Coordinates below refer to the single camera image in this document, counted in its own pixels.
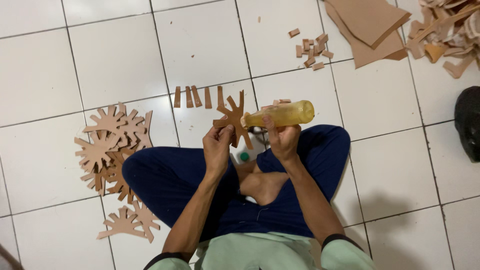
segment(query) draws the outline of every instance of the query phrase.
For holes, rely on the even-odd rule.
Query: plastic bottle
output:
[[[262,117],[270,115],[275,126],[286,126],[295,124],[306,124],[313,120],[315,110],[308,100],[301,100],[293,103],[283,103],[274,107],[260,110],[254,114],[245,114],[245,124],[250,126],[264,127]]]

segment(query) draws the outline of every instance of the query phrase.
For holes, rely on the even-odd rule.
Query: mint green shirt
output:
[[[195,270],[316,270],[310,238],[284,233],[230,233],[199,244]],[[323,270],[375,270],[372,259],[346,240],[333,240],[321,255]],[[166,258],[148,270],[191,270]]]

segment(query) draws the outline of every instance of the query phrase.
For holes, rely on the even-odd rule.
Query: hand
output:
[[[270,116],[262,118],[268,130],[268,139],[272,153],[280,162],[296,158],[301,127],[299,125],[275,127]]]
[[[203,138],[206,174],[220,178],[227,171],[233,125],[224,128],[212,127]]]

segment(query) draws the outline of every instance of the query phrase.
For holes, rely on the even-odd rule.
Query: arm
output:
[[[317,241],[322,244],[326,237],[335,233],[345,235],[338,217],[297,155],[300,126],[276,128],[268,116],[263,121],[268,130],[272,152],[287,171],[305,222]]]
[[[198,241],[212,203],[218,182],[227,170],[233,126],[211,128],[203,138],[206,162],[205,176],[165,240],[162,253],[180,252],[187,263],[197,249]]]

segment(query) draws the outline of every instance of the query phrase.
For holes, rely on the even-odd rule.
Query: floor tile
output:
[[[252,82],[251,80],[243,80],[236,83],[224,84],[223,87],[223,98],[227,104],[227,109],[231,110],[230,104],[227,102],[227,97],[232,96],[235,103],[238,105],[239,102],[239,92],[245,90],[244,97],[244,112],[255,112],[257,107],[255,105],[255,96],[253,95]],[[198,95],[202,102],[204,98],[204,89],[198,89]],[[172,103],[174,99],[174,94],[170,96]],[[175,121],[177,123],[177,131],[180,139],[180,146],[187,148],[203,148],[202,138],[212,127],[212,121],[214,119],[220,119],[223,114],[215,110],[217,106],[217,87],[210,87],[210,97],[212,101],[213,109],[205,109],[205,105],[198,108],[187,108],[186,106],[186,94],[185,92],[181,93],[181,107],[173,108],[173,113],[175,115]],[[250,134],[250,139],[252,141],[253,150],[248,150],[243,137],[240,138],[240,142],[237,148],[230,147],[230,156],[233,155],[234,160],[237,162],[242,162],[240,160],[240,154],[242,152],[247,152],[250,155],[250,160],[254,160],[257,157],[257,154],[265,151],[265,147],[260,143],[254,135]]]
[[[340,33],[336,24],[328,16],[325,10],[324,1],[317,0],[317,2],[320,7],[320,15],[322,17],[323,28],[325,30],[325,33],[328,34],[327,48],[329,51],[335,54],[332,61],[352,59],[353,54],[352,54],[351,46],[348,43],[348,41],[345,39],[345,37]],[[395,0],[387,0],[387,2],[395,6]]]
[[[17,241],[15,240],[12,216],[0,218],[0,228],[0,244],[18,261]]]
[[[370,256],[367,234],[365,232],[365,224],[362,223],[345,228],[345,235],[355,241],[363,249],[363,251]]]
[[[0,96],[0,126],[81,111],[67,30],[1,39]]]
[[[295,46],[302,44],[302,38],[315,39],[323,33],[315,1],[238,0],[237,5],[253,77],[305,67],[307,55],[297,58]],[[296,28],[300,34],[290,38],[288,32]],[[320,56],[316,61],[329,59]]]
[[[444,206],[445,224],[456,270],[480,265],[480,197]]]
[[[151,14],[69,29],[85,109],[167,93]]]
[[[5,180],[3,179],[3,171],[0,167],[0,217],[6,215],[10,215],[10,204],[8,202],[7,189],[5,188]]]
[[[342,125],[335,84],[330,67],[317,71],[302,69],[253,79],[258,106],[271,105],[274,99],[289,98],[292,102],[309,100],[315,109],[315,118],[307,129],[318,124]]]
[[[85,127],[83,113],[0,128],[0,155],[12,213],[95,196],[79,177],[73,143]]]
[[[150,140],[153,146],[178,146],[177,133],[168,96],[127,102],[125,106],[127,106],[127,114],[130,114],[135,109],[138,111],[137,116],[143,116],[144,118],[147,112],[153,111],[150,123]],[[103,110],[105,113],[108,111],[107,107],[104,107]],[[96,125],[96,122],[90,119],[91,115],[99,117],[98,111],[88,110],[85,112],[87,125]]]
[[[366,225],[377,269],[453,269],[440,207]]]
[[[403,26],[405,35],[408,35],[413,20],[423,22],[420,5],[410,0],[398,0],[398,5],[412,13],[410,21]],[[454,119],[458,95],[465,88],[480,85],[479,71],[475,63],[465,70],[461,78],[454,79],[443,68],[443,64],[445,61],[458,64],[461,59],[442,57],[432,64],[427,57],[415,60],[409,53],[409,58],[424,124]]]
[[[152,0],[153,11],[174,9],[217,0]]]
[[[148,0],[63,0],[68,25],[151,12]]]
[[[347,165],[332,198],[331,205],[343,226],[363,222],[350,158],[347,160]]]
[[[340,110],[353,140],[421,126],[408,60],[380,60],[359,69],[333,63]]]
[[[350,154],[365,221],[439,203],[422,128],[353,142]]]
[[[61,1],[0,1],[0,37],[65,26]]]
[[[468,158],[455,122],[428,126],[433,169],[442,203],[480,195],[480,164]]]
[[[99,197],[13,216],[25,269],[105,269],[113,261]]]
[[[250,77],[234,0],[155,13],[170,93]]]

